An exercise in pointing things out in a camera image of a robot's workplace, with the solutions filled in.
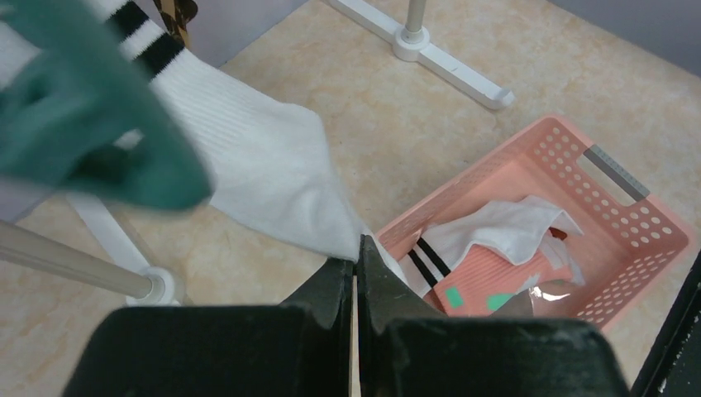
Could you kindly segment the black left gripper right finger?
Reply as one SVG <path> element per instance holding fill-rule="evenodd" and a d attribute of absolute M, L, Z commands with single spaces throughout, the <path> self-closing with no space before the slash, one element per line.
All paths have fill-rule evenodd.
<path fill-rule="evenodd" d="M 449 318 L 363 236 L 356 266 L 364 396 L 626 396 L 612 348 L 570 318 Z"/>

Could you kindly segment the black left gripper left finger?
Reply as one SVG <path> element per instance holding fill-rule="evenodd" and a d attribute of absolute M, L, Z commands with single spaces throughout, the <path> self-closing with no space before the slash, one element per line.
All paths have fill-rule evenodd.
<path fill-rule="evenodd" d="M 347 396 L 353 265 L 276 305 L 131 307 L 95 329 L 66 396 Z"/>

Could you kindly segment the pink dotted sock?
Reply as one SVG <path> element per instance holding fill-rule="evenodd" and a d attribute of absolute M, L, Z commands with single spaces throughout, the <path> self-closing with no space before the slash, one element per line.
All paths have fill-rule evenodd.
<path fill-rule="evenodd" d="M 484 247 L 473 246 L 424 300 L 452 317 L 485 317 L 524 290 L 546 282 L 573 279 L 569 265 L 556 269 L 540 251 L 526 264 L 513 265 Z"/>

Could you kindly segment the white black striped sock front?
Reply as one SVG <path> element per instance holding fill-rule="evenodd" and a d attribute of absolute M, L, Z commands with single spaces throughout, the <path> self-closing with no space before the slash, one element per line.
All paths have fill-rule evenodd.
<path fill-rule="evenodd" d="M 458 269 L 470 268 L 474 261 L 465 260 L 479 248 L 503 260 L 506 269 L 498 275 L 526 269 L 541 253 L 548 270 L 567 270 L 570 282 L 583 285 L 581 269 L 564 241 L 555 237 L 554 229 L 567 235 L 584 234 L 564 209 L 543 198 L 529 195 L 518 202 L 494 200 L 470 215 L 427 227 L 399 265 L 408 286 L 421 297 Z"/>

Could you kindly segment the white black striped sock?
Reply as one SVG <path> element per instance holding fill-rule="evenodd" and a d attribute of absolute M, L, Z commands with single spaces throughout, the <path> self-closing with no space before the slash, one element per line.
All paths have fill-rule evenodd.
<path fill-rule="evenodd" d="M 408 286 L 421 297 L 458 269 L 470 268 L 474 261 L 465 260 L 479 248 L 503 260 L 506 269 L 498 275 L 526 269 L 541 253 L 548 270 L 567 270 L 570 282 L 583 285 L 581 269 L 564 241 L 555 237 L 554 229 L 567 235 L 584 234 L 564 209 L 543 198 L 529 195 L 518 202 L 494 200 L 470 215 L 427 227 L 399 265 Z"/>
<path fill-rule="evenodd" d="M 200 156 L 213 186 L 202 203 L 292 246 L 360 259 L 369 229 L 346 197 L 315 112 L 203 62 L 135 2 L 80 2 L 112 31 Z M 1 19 L 1 90 L 39 51 Z"/>

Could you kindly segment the brown argyle sock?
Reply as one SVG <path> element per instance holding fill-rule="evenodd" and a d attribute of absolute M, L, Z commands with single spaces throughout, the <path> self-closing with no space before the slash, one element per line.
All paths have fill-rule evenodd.
<path fill-rule="evenodd" d="M 165 30 L 178 43 L 189 47 L 187 25 L 198 14 L 197 3 L 194 0 L 153 0 L 153 3 L 165 24 Z"/>

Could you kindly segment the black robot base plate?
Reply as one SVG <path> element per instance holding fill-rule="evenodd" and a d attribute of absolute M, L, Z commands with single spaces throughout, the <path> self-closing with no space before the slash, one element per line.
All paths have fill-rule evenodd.
<path fill-rule="evenodd" d="M 631 395 L 700 397 L 700 261 L 690 269 Z"/>

